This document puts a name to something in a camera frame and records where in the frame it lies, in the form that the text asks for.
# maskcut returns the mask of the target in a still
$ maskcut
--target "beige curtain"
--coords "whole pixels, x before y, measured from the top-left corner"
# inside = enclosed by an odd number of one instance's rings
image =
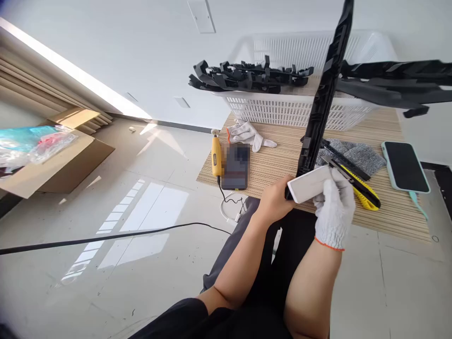
[[[48,118],[71,108],[82,107],[101,113],[93,123],[111,122],[112,117],[78,96],[64,85],[43,74],[13,53],[0,49],[0,98],[19,100],[42,117]]]

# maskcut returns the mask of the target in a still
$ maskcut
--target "black pants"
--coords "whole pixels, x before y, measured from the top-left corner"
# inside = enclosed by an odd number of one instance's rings
[[[259,199],[248,197],[245,201],[247,211],[242,215],[233,233],[226,240],[209,274],[203,277],[205,291],[213,286],[227,260],[235,250],[248,226],[251,216],[259,206]],[[293,209],[284,218],[273,223],[266,234],[262,259],[246,305],[268,305],[282,312],[292,276],[314,240],[315,222],[313,213]],[[276,232],[282,228],[281,239],[275,259],[272,254]]]

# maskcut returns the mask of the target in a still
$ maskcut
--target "white tile floor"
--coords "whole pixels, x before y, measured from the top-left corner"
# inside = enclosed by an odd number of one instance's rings
[[[145,126],[117,119],[99,131],[116,151],[70,195],[22,201],[0,220],[0,246],[193,221],[232,231],[218,210],[219,190],[195,181],[211,135],[161,126],[140,134]],[[431,173],[429,181],[436,185]],[[425,207],[439,243],[352,227],[334,290],[332,338],[452,336],[452,223],[441,203],[433,189]],[[226,236],[194,225],[0,257],[0,320],[22,338],[127,338],[199,293]]]

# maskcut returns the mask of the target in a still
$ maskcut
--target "striped wooden tabletop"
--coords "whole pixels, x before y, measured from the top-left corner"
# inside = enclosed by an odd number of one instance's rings
[[[226,127],[234,124],[234,114],[231,113],[219,135],[222,145],[227,143]],[[262,147],[258,153],[251,152],[248,188],[241,193],[259,198],[268,184],[285,174],[295,175],[301,150],[300,138],[305,134],[306,129],[261,123],[253,123],[253,126],[264,138],[271,139],[278,144],[276,148]],[[324,138],[366,143],[379,154],[381,154],[380,145],[383,141],[404,140],[394,109],[380,109],[346,132],[326,130]],[[212,176],[210,154],[197,181],[217,185],[216,178]],[[430,242],[424,216],[411,201],[408,193],[392,188],[386,167],[380,169],[368,181],[368,184],[380,197],[381,209],[378,211],[365,210],[356,199],[354,225],[404,238]],[[296,208],[309,212],[315,210],[312,201],[297,205]]]

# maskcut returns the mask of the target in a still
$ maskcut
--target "plastic bag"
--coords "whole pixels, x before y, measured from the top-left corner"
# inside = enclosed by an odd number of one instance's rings
[[[0,167],[9,173],[30,161],[44,162],[77,138],[71,131],[61,125],[0,129]]]
[[[43,136],[38,145],[30,151],[30,161],[32,163],[42,163],[57,154],[63,148],[66,148],[77,138],[78,136],[67,131]]]

